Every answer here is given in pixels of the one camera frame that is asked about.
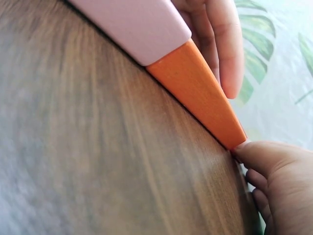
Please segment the leaf pattern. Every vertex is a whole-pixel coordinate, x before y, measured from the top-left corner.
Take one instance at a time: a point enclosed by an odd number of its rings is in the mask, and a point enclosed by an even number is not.
[[[263,8],[261,5],[259,5],[256,2],[252,2],[249,0],[236,0],[235,1],[236,7],[244,7],[244,8],[251,8],[251,9],[256,9],[256,10],[261,10],[261,11],[265,11],[266,9]]]
[[[273,22],[265,16],[240,15],[239,19],[241,23],[249,24],[252,27],[268,32],[273,35],[273,37],[276,37],[276,30]]]
[[[241,89],[241,91],[238,95],[238,99],[241,100],[242,103],[247,103],[248,100],[251,98],[254,89],[246,77],[244,77],[242,87],[243,88]]]
[[[261,84],[268,71],[268,66],[255,54],[245,50],[246,68],[249,70],[255,80]]]
[[[299,39],[299,46],[300,46],[300,51],[301,54],[307,64],[308,70],[311,74],[311,76],[313,77],[313,48],[310,48],[308,46],[308,39],[305,38],[301,33],[299,33],[298,36]],[[301,96],[296,102],[295,104],[300,103],[302,100],[304,100],[307,96],[313,94],[313,89],[308,91],[307,93],[305,93],[303,96]]]
[[[269,39],[260,33],[246,28],[243,28],[243,37],[251,42],[251,44],[265,59],[270,59],[274,51],[274,46]]]
[[[246,70],[249,74],[245,73],[243,85],[237,99],[243,104],[246,104],[254,92],[253,84],[249,81],[250,77],[258,84],[261,84],[267,74],[267,63],[270,61],[274,52],[274,45],[267,35],[275,38],[276,30],[273,22],[264,16],[267,10],[257,2],[252,0],[235,0],[235,4],[237,8],[249,8],[263,13],[263,15],[256,15],[255,13],[254,15],[239,15],[240,22],[243,26],[243,38],[250,42],[260,55],[245,48]]]

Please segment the finger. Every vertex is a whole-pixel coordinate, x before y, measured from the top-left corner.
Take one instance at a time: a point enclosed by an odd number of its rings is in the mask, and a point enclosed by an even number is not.
[[[198,36],[197,36],[197,32],[193,26],[193,23],[191,21],[191,18],[190,18],[190,14],[186,11],[179,11],[181,17],[184,19],[184,21],[186,22],[187,26],[189,27],[189,29],[191,30],[192,32],[192,35],[191,35],[191,38],[192,40],[194,41],[194,43],[196,44],[196,46],[198,48],[200,48],[200,43],[199,43],[199,40],[198,40]]]
[[[200,51],[218,82],[220,81],[219,58],[214,32],[209,22],[205,5],[190,13],[191,21],[200,44]]]
[[[255,190],[253,190],[252,195],[253,195],[256,206],[257,206],[262,218],[264,219],[264,221],[267,224],[271,218],[271,212],[269,209],[268,198],[265,196],[265,194],[261,190],[259,190],[257,188]]]
[[[268,181],[263,175],[253,169],[249,169],[246,173],[246,179],[250,184],[267,195]]]
[[[240,144],[233,153],[247,168],[268,178],[272,172],[298,161],[299,156],[308,152],[291,145],[256,141]]]
[[[221,86],[228,98],[235,98],[244,75],[243,39],[237,9],[233,0],[208,0],[206,11],[215,35]]]

